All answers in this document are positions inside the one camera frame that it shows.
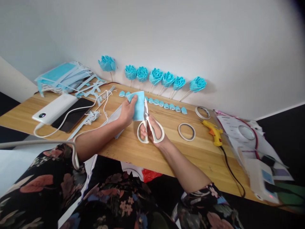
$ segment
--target wooden table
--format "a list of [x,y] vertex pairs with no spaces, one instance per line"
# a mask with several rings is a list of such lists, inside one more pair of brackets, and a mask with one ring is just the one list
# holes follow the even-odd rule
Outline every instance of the wooden table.
[[[108,116],[110,116],[125,99],[124,97],[119,97],[120,91],[129,91],[131,93],[138,91],[135,88],[114,83],[101,86],[100,89],[101,91],[104,91],[110,89],[112,85],[115,85],[117,92],[113,92],[113,95],[109,97],[105,108]],[[32,115],[58,97],[57,94],[51,92],[44,94],[44,98],[41,97],[39,93],[35,94],[27,101],[1,116],[0,125],[32,135],[34,128],[38,124],[37,121],[31,118]],[[193,164],[198,166],[205,174],[207,174],[221,191],[241,196],[241,187],[237,185],[230,174],[225,163],[223,152],[220,148],[213,145],[213,137],[208,133],[209,129],[203,126],[199,121],[199,118],[195,113],[195,106],[177,102],[162,96],[157,96],[152,93],[145,92],[145,96],[160,101],[163,100],[164,103],[173,103],[175,106],[179,106],[180,108],[185,107],[187,109],[188,114],[184,115],[176,111],[164,109],[160,106],[148,104],[150,114],[154,115],[154,117],[161,123],[169,139]],[[102,107],[100,109],[102,116],[93,122],[91,126],[84,126],[81,131],[97,128],[106,120]],[[219,125],[213,116],[209,121]],[[178,125],[183,122],[191,124],[196,130],[196,137],[191,142],[183,140],[178,134]],[[149,170],[174,176],[173,171],[161,152],[151,142],[149,144],[142,144],[138,140],[136,133],[138,125],[139,122],[133,122],[125,129],[118,139],[111,140],[109,144],[99,152],[99,154],[116,160],[129,162]],[[47,135],[52,133],[54,130],[55,129],[51,126],[44,126],[39,129],[37,133],[39,135]],[[192,132],[188,127],[181,128],[181,130],[185,137],[191,137]],[[66,140],[71,133],[67,134],[58,131],[47,139]],[[223,148],[227,153],[229,165],[237,179],[244,186],[246,190],[246,198],[260,202],[251,191],[249,187],[249,179],[233,156],[225,136],[222,135],[222,138],[224,143]]]

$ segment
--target white scissor handle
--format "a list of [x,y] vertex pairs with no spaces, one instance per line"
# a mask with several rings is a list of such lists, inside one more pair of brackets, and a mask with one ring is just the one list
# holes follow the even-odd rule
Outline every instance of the white scissor handle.
[[145,126],[146,133],[147,133],[147,124],[146,124],[146,121],[143,120],[143,121],[140,123],[140,125],[138,126],[137,135],[138,135],[138,139],[139,139],[140,142],[147,144],[147,143],[149,143],[147,135],[145,136],[145,140],[142,140],[141,136],[139,135],[139,129],[140,129],[140,127],[141,127],[142,124]]
[[154,143],[159,143],[159,142],[163,141],[165,133],[164,133],[163,127],[161,126],[161,124],[157,120],[156,120],[156,123],[158,124],[158,126],[160,127],[161,132],[162,132],[162,135],[161,135],[160,139],[157,139],[156,134],[155,134],[155,130],[152,128],[152,126],[151,126],[151,124],[150,124],[150,122],[148,120],[148,124],[149,124],[150,130],[152,131],[153,142]]

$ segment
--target blue paper rose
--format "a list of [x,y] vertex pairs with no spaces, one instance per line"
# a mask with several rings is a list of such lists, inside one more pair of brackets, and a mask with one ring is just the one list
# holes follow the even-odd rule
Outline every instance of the blue paper rose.
[[177,76],[174,81],[174,90],[180,90],[185,85],[185,79],[181,76]]
[[139,67],[137,70],[137,79],[140,82],[145,82],[147,80],[148,71],[145,67]]
[[171,86],[175,81],[175,77],[173,76],[173,74],[171,74],[170,72],[167,72],[166,74],[164,74],[161,84],[164,87],[169,87]]
[[98,60],[99,66],[105,72],[115,71],[115,61],[109,56],[102,56],[102,61]]
[[197,76],[195,79],[191,81],[190,90],[193,92],[198,92],[206,87],[206,81],[204,78],[200,78]]
[[156,86],[163,77],[163,72],[160,71],[160,69],[154,68],[154,70],[149,75],[149,81]]
[[126,65],[125,76],[129,80],[134,80],[137,76],[136,68],[133,65],[129,65],[129,66]]

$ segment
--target scissors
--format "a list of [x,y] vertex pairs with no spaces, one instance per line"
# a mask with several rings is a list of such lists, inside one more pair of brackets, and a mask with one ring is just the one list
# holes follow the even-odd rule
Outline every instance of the scissors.
[[144,120],[140,123],[139,127],[138,127],[138,139],[140,140],[140,142],[142,143],[149,143],[148,141],[148,136],[145,136],[145,140],[142,140],[141,139],[141,136],[139,135],[139,129],[141,127],[141,125],[143,124],[145,126],[145,129],[146,129],[146,132],[147,132],[147,122],[149,124],[149,127],[150,127],[150,130],[152,132],[152,136],[153,136],[153,142],[154,143],[159,143],[161,142],[163,139],[164,139],[164,136],[165,136],[165,133],[164,133],[164,129],[163,127],[161,126],[161,124],[156,120],[156,123],[159,125],[160,129],[161,129],[161,132],[162,132],[162,136],[160,139],[157,139],[156,137],[156,133],[154,131],[154,129],[152,128],[150,122],[149,122],[149,118],[148,118],[148,107],[147,107],[147,101],[145,99],[145,102],[144,102]]

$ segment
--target person's left hand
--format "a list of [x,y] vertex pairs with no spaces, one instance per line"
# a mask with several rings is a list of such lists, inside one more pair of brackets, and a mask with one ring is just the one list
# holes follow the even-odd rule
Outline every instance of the person's left hand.
[[131,124],[132,117],[134,115],[134,106],[137,100],[138,100],[138,95],[134,95],[130,103],[128,99],[126,99],[122,103],[122,111],[119,120],[123,123],[123,125],[129,126]]

